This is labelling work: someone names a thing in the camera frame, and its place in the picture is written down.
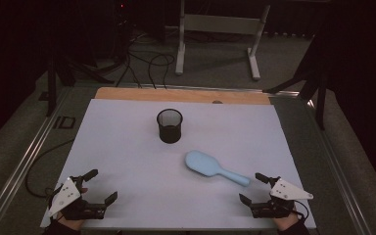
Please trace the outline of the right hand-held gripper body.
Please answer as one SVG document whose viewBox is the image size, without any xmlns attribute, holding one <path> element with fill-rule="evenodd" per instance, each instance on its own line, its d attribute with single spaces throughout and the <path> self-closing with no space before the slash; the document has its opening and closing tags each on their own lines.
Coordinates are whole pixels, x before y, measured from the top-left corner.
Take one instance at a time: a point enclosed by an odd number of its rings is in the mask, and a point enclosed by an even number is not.
<svg viewBox="0 0 376 235">
<path fill-rule="evenodd" d="M 254 218 L 281 218 L 288 216 L 291 212 L 298 214 L 295 210 L 295 202 L 313 198 L 312 194 L 281 177 L 271 178 L 270 200 L 266 203 L 251 205 Z"/>
</svg>

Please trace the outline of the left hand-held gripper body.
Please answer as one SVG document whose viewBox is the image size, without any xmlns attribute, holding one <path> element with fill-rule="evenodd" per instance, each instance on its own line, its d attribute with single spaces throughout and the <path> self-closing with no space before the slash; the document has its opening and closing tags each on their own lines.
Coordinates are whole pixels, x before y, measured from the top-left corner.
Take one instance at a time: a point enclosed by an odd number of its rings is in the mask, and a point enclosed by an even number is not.
<svg viewBox="0 0 376 235">
<path fill-rule="evenodd" d="M 82 183 L 88 181 L 84 176 L 68 177 L 50 201 L 48 216 L 54 217 L 60 212 L 67 220 L 103 219 L 106 206 L 89 204 L 82 198 Z"/>
</svg>

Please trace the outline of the light blue rice paddle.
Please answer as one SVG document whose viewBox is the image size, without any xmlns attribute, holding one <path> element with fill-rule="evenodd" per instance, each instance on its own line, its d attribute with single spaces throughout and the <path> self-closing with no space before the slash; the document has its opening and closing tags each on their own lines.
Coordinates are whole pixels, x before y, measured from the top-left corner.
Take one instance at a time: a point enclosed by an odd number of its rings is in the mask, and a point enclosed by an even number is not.
<svg viewBox="0 0 376 235">
<path fill-rule="evenodd" d="M 250 185 L 251 180 L 241 174 L 223 168 L 218 160 L 200 151 L 190 151 L 185 156 L 185 164 L 195 172 L 206 177 L 221 175 L 243 187 Z"/>
</svg>

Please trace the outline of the black mesh pen cup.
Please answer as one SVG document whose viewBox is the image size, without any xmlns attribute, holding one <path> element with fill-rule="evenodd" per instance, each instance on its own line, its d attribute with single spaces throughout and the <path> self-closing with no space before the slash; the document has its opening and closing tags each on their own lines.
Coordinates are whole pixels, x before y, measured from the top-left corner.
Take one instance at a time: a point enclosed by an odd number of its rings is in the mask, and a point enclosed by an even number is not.
<svg viewBox="0 0 376 235">
<path fill-rule="evenodd" d="M 164 109 L 157 115 L 160 139 L 166 144 L 173 144 L 181 138 L 183 115 L 176 109 Z"/>
</svg>

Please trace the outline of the person's right hand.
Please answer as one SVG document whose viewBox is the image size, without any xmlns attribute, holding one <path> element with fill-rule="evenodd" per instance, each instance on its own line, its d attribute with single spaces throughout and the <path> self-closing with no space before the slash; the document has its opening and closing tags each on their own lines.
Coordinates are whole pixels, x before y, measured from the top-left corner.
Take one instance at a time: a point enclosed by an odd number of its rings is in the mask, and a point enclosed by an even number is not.
<svg viewBox="0 0 376 235">
<path fill-rule="evenodd" d="M 277 226 L 277 229 L 279 231 L 285 231 L 294 224 L 296 224 L 299 221 L 298 216 L 291 212 L 288 216 L 286 217 L 281 217 L 281 218 L 273 218 L 274 223 Z"/>
</svg>

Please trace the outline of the person's left hand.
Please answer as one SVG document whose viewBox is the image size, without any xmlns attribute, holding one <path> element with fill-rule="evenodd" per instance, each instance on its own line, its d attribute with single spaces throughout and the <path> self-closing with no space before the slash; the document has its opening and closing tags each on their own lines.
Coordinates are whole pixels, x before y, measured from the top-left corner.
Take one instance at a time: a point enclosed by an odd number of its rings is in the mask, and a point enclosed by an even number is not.
<svg viewBox="0 0 376 235">
<path fill-rule="evenodd" d="M 79 231 L 84 223 L 83 220 L 68 220 L 61 213 L 57 215 L 57 221 L 64 226 Z"/>
</svg>

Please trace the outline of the white table sheet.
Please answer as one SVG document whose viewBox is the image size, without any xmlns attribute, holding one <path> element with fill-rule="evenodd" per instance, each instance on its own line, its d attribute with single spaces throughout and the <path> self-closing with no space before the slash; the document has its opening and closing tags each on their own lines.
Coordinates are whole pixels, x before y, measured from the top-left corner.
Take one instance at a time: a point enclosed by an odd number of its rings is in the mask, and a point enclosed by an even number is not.
<svg viewBox="0 0 376 235">
<path fill-rule="evenodd" d="M 166 144 L 159 137 L 158 113 L 168 107 L 183 115 L 181 138 Z M 248 177 L 243 187 L 221 175 L 206 177 L 185 164 L 190 151 L 216 158 Z M 270 187 L 260 172 L 301 183 L 279 117 L 271 105 L 142 102 L 94 99 L 90 102 L 59 179 L 98 169 L 86 183 L 84 199 L 117 200 L 103 219 L 87 229 L 244 230 L 268 229 L 240 202 L 243 194 L 265 202 Z"/>
</svg>

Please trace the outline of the black tripod stand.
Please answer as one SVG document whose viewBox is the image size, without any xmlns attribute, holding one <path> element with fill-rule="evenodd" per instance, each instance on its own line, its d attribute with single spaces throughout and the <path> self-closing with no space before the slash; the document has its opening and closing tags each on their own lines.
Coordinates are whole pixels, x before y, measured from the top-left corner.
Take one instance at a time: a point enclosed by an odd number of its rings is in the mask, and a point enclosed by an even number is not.
<svg viewBox="0 0 376 235">
<path fill-rule="evenodd" d="M 75 84 L 75 78 L 71 72 L 71 67 L 83 72 L 92 79 L 106 84 L 112 84 L 110 80 L 92 71 L 84 64 L 79 63 L 71 57 L 60 53 L 57 50 L 51 50 L 48 54 L 47 62 L 47 92 L 44 96 L 44 100 L 47 102 L 47 114 L 49 117 L 55 112 L 57 107 L 57 81 L 58 76 L 62 83 L 66 86 L 73 86 Z"/>
<path fill-rule="evenodd" d="M 264 93 L 276 94 L 285 88 L 304 81 L 305 84 L 299 92 L 298 97 L 302 100 L 309 101 L 314 94 L 317 94 L 315 120 L 321 130 L 325 129 L 323 116 L 328 71 L 331 67 L 331 56 L 329 50 L 330 44 L 326 42 L 319 33 L 317 33 L 311 40 L 311 43 L 293 77 L 277 86 L 263 90 Z"/>
</svg>

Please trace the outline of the aluminium floor rail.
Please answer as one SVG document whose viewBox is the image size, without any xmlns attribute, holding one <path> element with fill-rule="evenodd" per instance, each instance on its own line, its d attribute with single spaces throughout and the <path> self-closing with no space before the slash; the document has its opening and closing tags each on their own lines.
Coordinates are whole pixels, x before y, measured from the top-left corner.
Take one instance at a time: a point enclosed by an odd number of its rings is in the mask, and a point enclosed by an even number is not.
<svg viewBox="0 0 376 235">
<path fill-rule="evenodd" d="M 346 211 L 352 220 L 352 224 L 357 235 L 372 235 L 370 227 L 364 217 L 363 212 L 361 211 L 358 200 L 354 195 L 353 189 L 351 188 L 351 185 L 349 184 L 340 166 L 337 155 L 335 154 L 326 133 L 320 129 L 317 121 L 315 120 L 316 109 L 313 102 L 311 100 L 304 101 L 304 106 L 306 112 L 311 118 L 311 125 L 315 129 L 321 147 L 325 152 L 325 160 L 328 163 L 332 176 L 337 184 L 338 190 L 345 204 Z"/>
<path fill-rule="evenodd" d="M 199 90 L 199 91 L 229 91 L 229 92 L 257 92 L 267 94 L 273 97 L 298 97 L 298 91 L 279 91 L 277 93 L 264 93 L 262 89 L 252 89 L 252 88 L 220 88 L 220 87 L 201 87 L 201 86 L 183 86 L 183 85 L 152 85 L 152 84 L 130 84 L 125 83 L 114 88 L 136 88 L 136 89 L 164 89 L 164 90 Z"/>
<path fill-rule="evenodd" d="M 0 222 L 17 195 L 71 91 L 63 88 L 56 97 L 56 107 L 35 96 L 28 98 L 0 130 Z"/>
</svg>

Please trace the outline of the black floor bracket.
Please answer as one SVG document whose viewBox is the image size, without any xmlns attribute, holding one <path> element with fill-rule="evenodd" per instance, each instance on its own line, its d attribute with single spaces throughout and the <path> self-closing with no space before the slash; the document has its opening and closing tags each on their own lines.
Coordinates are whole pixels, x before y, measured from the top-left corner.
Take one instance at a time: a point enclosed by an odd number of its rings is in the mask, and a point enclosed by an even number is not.
<svg viewBox="0 0 376 235">
<path fill-rule="evenodd" d="M 54 129 L 73 129 L 75 126 L 75 117 L 58 116 L 53 124 Z"/>
</svg>

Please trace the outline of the white metal stand frame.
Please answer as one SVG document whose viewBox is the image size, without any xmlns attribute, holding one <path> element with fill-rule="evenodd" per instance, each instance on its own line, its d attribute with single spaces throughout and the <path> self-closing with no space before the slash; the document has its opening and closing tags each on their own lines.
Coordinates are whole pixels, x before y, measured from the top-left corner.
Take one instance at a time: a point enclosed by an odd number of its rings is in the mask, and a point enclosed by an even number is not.
<svg viewBox="0 0 376 235">
<path fill-rule="evenodd" d="M 180 0 L 179 42 L 175 73 L 177 75 L 184 73 L 186 31 L 234 33 L 253 35 L 255 37 L 255 42 L 251 48 L 247 49 L 247 54 L 252 79 L 259 80 L 260 72 L 256 53 L 269 11 L 270 4 L 264 4 L 262 13 L 258 19 L 187 14 L 185 12 L 185 0 Z"/>
</svg>

